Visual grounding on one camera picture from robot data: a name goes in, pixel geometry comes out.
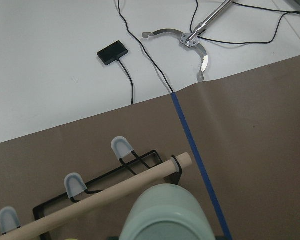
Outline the pale green cup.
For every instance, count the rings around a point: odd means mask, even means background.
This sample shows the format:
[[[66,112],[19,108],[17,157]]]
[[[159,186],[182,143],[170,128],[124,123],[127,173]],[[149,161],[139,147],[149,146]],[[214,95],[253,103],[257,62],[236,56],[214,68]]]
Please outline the pale green cup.
[[[197,199],[174,184],[146,190],[134,203],[120,240],[214,240],[215,234]]]

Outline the small black puck device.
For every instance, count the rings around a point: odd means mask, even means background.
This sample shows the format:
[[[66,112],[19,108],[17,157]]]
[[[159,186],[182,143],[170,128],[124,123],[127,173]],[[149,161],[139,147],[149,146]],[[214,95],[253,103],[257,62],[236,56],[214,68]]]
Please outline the small black puck device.
[[[108,66],[114,61],[119,60],[128,52],[128,49],[122,44],[122,42],[117,40],[116,42],[97,52],[97,56],[105,66]]]

